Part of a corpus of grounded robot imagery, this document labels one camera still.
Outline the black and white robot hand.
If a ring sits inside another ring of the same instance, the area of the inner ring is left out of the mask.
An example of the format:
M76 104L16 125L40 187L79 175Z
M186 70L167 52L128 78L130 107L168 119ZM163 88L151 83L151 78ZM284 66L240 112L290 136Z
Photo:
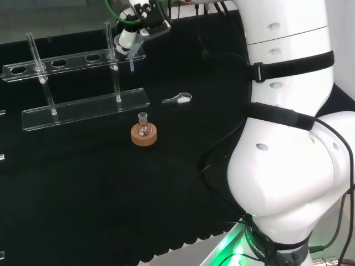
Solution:
M105 4L116 19L118 35L114 38L114 48L118 57L135 54L142 42L171 28L171 19L160 1L106 1Z

